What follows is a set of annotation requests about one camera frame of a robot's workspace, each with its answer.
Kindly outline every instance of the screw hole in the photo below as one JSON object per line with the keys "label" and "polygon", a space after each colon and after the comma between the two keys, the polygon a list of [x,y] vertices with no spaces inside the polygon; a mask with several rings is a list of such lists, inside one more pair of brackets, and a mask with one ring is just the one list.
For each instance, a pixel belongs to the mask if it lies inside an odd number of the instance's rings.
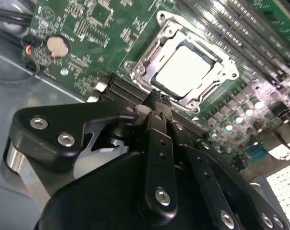
{"label": "screw hole", "polygon": [[159,115],[159,114],[156,114],[155,117],[158,118],[161,121],[163,120],[163,117],[161,115]]}
{"label": "screw hole", "polygon": [[205,172],[204,175],[205,175],[205,177],[206,177],[208,180],[211,179],[211,176],[210,176],[208,173]]}
{"label": "screw hole", "polygon": [[201,164],[204,163],[201,157],[197,157],[197,160],[198,160]]}
{"label": "screw hole", "polygon": [[166,156],[163,153],[160,153],[159,156],[162,160],[166,160]]}

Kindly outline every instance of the black metal arm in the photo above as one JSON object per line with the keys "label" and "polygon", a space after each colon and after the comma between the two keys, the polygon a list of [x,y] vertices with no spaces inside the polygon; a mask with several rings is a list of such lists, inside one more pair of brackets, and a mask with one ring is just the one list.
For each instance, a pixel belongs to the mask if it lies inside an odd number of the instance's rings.
{"label": "black metal arm", "polygon": [[[18,111],[6,162],[44,209],[39,230],[289,229],[210,143],[189,137],[170,105],[153,91],[137,107],[100,102]],[[129,151],[74,181],[88,133],[93,150]]]}

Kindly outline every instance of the gray metal panel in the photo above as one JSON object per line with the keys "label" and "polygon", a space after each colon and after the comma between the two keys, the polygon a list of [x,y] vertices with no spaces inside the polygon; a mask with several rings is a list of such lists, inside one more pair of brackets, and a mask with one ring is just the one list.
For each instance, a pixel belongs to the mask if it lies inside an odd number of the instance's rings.
{"label": "gray metal panel", "polygon": [[[22,68],[20,53],[0,39],[0,78],[21,79],[28,76],[29,73]],[[12,116],[18,109],[80,101],[47,78],[32,78],[19,84],[0,83],[0,168],[4,168],[2,157]],[[40,212],[26,194],[24,188],[8,184],[0,173],[0,230],[34,229]]]}

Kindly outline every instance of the green circuit board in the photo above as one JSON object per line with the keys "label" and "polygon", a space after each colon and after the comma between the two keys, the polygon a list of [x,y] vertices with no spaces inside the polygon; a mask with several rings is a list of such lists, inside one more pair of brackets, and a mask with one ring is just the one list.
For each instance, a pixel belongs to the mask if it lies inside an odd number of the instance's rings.
{"label": "green circuit board", "polygon": [[[200,0],[184,1],[194,3]],[[249,3],[253,4],[266,20],[267,12],[273,12],[273,15],[270,15],[271,21],[267,21],[290,43],[290,18],[274,1],[249,0]],[[35,56],[43,66],[43,72],[83,96],[86,101],[94,95],[97,83],[111,73],[132,83],[123,64],[127,60],[137,61],[159,31],[160,26],[156,19],[158,11],[183,16],[190,23],[196,24],[194,12],[182,4],[181,0],[38,0],[29,34],[44,41],[42,46],[34,49]],[[53,35],[60,35],[69,42],[70,53],[67,56],[51,57],[45,41]],[[236,143],[232,153],[227,155],[229,159],[237,153],[243,153],[242,145],[248,147],[246,130],[254,121],[259,120],[266,127],[280,124],[278,119],[268,119],[265,115],[269,113],[270,106],[286,100],[282,97],[268,98],[268,95],[275,91],[272,88],[259,90],[253,96],[265,101],[267,107],[255,113],[252,118],[246,119],[244,125],[235,127],[231,133],[225,132],[224,121],[237,113],[232,110],[219,120],[216,126],[210,126],[207,121],[208,115],[213,115],[212,111],[218,109],[221,104],[226,104],[226,98],[233,92],[240,92],[249,84],[255,86],[263,83],[255,81],[256,75],[250,76],[250,71],[245,71],[239,62],[237,68],[240,70],[239,79],[226,80],[219,86],[201,103],[201,111],[197,116],[177,110],[181,116],[201,129],[208,132],[216,129],[221,133],[218,144],[226,146],[229,140]],[[62,74],[63,69],[67,70],[65,74]]]}
{"label": "green circuit board", "polygon": [[[159,29],[158,10],[175,11],[171,0],[40,0],[30,34],[68,39],[70,55],[50,57],[46,47],[35,50],[46,75],[88,98],[99,73],[128,77],[125,60],[136,60]],[[60,74],[62,68],[69,74]]]}

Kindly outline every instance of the red wire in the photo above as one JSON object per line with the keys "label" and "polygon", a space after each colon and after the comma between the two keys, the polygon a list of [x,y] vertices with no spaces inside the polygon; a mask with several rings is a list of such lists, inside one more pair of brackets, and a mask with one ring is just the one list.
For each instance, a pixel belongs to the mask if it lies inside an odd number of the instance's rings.
{"label": "red wire", "polygon": [[26,47],[25,47],[25,51],[26,51],[26,53],[27,53],[28,55],[31,55],[31,54],[32,54],[31,46],[30,46],[30,45],[26,46]]}

